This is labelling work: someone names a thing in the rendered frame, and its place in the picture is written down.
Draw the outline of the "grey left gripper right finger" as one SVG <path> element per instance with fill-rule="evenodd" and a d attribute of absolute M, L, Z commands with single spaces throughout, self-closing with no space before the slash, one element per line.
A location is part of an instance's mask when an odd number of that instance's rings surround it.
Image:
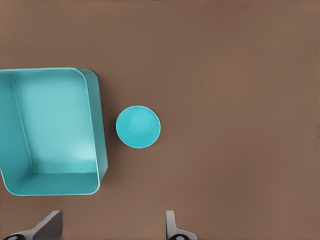
<path fill-rule="evenodd" d="M 198 240 L 198 237 L 186 230 L 182 230 L 177 227 L 175 213 L 173 210 L 167 210 L 166 212 L 166 240 Z"/>

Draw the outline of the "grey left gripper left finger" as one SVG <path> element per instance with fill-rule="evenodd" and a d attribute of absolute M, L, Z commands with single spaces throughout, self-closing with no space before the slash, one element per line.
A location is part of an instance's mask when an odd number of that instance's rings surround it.
<path fill-rule="evenodd" d="M 63 233 L 63 212 L 54 210 L 35 227 L 13 233 L 3 240 L 61 240 Z"/>

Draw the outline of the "teal plastic box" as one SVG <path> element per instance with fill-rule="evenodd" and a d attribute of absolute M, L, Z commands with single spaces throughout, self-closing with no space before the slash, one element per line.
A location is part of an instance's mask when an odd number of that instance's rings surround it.
<path fill-rule="evenodd" d="M 107 167 L 93 70 L 0 69 L 0 173 L 8 192 L 92 195 Z"/>

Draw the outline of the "teal cup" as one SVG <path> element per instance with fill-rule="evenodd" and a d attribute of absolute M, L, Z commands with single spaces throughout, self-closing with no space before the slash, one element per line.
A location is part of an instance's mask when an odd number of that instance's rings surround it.
<path fill-rule="evenodd" d="M 125 108 L 115 123 L 119 139 L 134 149 L 152 146 L 160 137 L 161 122 L 157 114 L 143 105 Z"/>

